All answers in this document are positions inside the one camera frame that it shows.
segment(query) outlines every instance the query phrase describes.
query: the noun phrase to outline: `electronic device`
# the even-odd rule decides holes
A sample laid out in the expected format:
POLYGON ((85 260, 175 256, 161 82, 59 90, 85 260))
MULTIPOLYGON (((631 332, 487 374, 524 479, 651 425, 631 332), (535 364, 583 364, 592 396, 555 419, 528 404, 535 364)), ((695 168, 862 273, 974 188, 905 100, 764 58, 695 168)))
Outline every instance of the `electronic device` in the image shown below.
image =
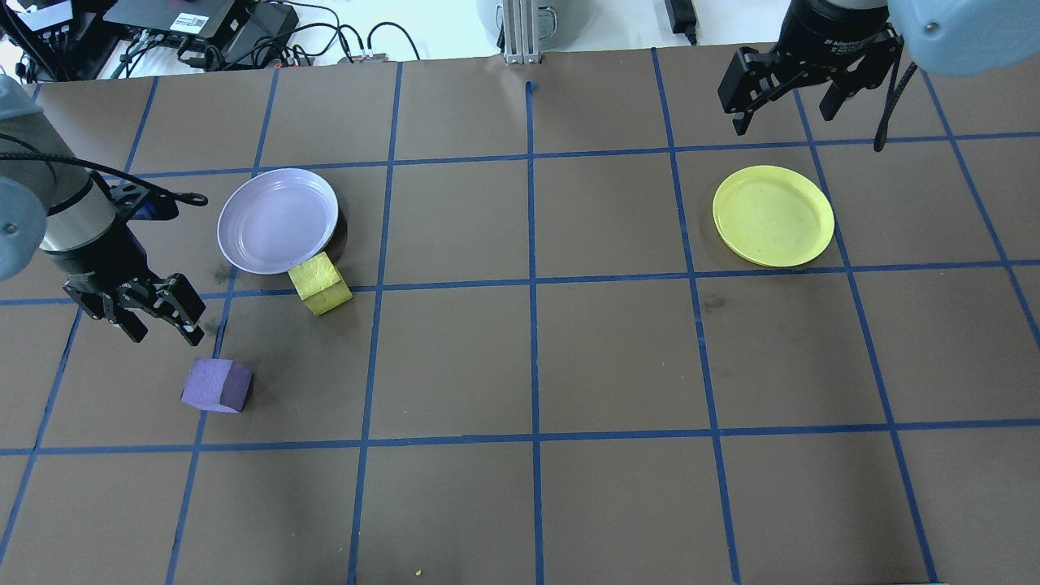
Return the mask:
POLYGON ((145 30, 165 32, 161 45, 188 50, 224 47, 249 20, 246 0, 119 0, 105 21, 126 27, 125 39, 145 30))

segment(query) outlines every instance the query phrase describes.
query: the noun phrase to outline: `yellow block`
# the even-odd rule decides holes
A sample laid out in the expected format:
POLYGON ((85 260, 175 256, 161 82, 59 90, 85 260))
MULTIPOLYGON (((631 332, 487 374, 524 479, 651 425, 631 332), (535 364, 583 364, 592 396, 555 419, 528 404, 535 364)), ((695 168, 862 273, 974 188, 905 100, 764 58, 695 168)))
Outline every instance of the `yellow block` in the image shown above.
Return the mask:
POLYGON ((314 314, 323 314, 354 298, 324 252, 289 269, 289 278, 304 304, 314 314))

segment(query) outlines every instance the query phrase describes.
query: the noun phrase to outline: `purple block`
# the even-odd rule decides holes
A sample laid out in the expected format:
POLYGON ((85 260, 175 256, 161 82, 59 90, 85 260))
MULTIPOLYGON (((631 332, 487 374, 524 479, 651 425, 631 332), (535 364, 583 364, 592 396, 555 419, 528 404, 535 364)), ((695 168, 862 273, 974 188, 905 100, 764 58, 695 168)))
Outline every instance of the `purple block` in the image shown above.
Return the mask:
POLYGON ((253 374, 230 359, 197 357, 181 402, 199 410, 241 412, 253 374))

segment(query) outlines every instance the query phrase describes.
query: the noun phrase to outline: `yellow plate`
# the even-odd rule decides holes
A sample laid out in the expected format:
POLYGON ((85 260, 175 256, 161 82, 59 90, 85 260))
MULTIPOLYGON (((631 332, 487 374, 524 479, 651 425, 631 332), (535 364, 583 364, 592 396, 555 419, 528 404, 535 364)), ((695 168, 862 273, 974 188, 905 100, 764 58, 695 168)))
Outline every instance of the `yellow plate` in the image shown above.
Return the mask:
POLYGON ((716 228, 742 258, 770 268, 804 264, 834 236, 834 211, 809 179, 780 167, 749 167, 719 185, 716 228))

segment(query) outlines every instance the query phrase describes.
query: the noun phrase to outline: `plate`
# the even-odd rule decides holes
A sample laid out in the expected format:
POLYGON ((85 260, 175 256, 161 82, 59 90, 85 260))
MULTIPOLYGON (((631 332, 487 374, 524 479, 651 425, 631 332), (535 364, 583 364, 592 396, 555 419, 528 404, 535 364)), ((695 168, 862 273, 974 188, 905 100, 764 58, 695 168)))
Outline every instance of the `plate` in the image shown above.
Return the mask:
POLYGON ((324 179, 303 169, 278 169, 231 194, 216 221, 216 241, 240 270, 279 274, 324 248, 338 212, 324 179))
POLYGON ((716 192, 711 213, 726 246, 763 266, 804 264, 834 236, 834 210, 820 187, 780 167, 730 175, 716 192))

